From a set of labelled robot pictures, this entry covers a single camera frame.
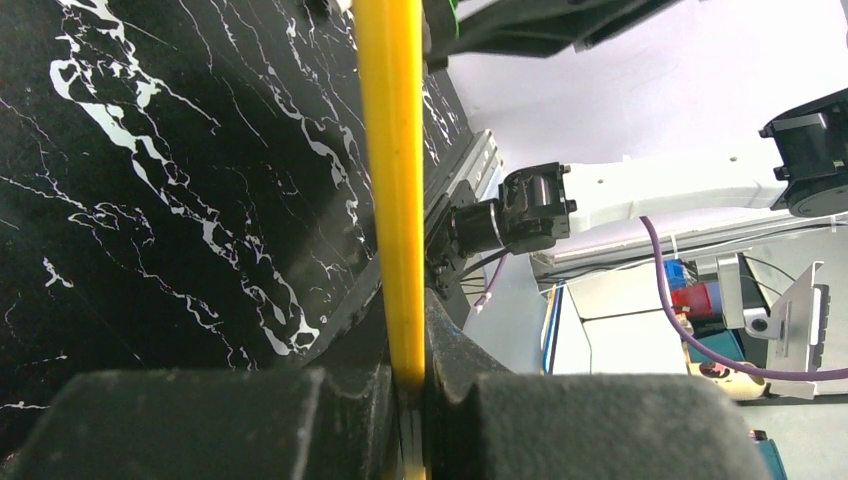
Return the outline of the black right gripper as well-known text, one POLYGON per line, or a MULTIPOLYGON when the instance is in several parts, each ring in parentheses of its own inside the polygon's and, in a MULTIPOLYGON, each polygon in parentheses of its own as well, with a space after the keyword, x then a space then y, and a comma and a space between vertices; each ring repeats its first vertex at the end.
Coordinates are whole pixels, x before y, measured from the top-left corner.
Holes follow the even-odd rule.
POLYGON ((592 49, 668 10, 672 0, 503 0, 457 14, 460 35, 449 37, 447 1, 422 3, 422 55, 429 72, 460 54, 549 58, 592 49))

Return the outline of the green black whiteboard eraser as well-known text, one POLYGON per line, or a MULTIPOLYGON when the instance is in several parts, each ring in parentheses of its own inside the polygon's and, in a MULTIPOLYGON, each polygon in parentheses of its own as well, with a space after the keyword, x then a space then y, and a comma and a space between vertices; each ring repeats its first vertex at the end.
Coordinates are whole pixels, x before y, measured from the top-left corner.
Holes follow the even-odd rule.
POLYGON ((448 0, 449 7, 449 37, 456 39, 460 35, 460 20, 457 14, 458 0, 448 0))

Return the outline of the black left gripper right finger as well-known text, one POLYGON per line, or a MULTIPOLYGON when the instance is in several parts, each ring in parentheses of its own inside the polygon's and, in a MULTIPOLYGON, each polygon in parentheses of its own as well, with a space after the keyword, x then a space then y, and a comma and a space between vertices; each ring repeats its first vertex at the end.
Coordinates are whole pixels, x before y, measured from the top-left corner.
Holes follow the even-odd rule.
POLYGON ((517 374, 426 295, 433 479, 767 479, 736 406, 686 375, 517 374))

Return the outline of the orange framed whiteboard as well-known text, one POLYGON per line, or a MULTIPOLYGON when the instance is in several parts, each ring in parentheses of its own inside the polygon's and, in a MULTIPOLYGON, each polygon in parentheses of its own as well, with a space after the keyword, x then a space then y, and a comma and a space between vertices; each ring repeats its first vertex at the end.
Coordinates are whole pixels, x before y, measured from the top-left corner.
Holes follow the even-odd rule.
POLYGON ((425 479, 422 6, 353 4, 404 476, 425 479))

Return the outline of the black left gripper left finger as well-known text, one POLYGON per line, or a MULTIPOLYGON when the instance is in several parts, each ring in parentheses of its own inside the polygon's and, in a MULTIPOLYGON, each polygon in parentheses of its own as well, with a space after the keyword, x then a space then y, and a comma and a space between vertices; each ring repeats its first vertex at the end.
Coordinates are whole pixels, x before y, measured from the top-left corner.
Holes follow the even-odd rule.
POLYGON ((385 479, 397 461, 383 316, 306 367, 104 371, 69 382, 11 479, 385 479))

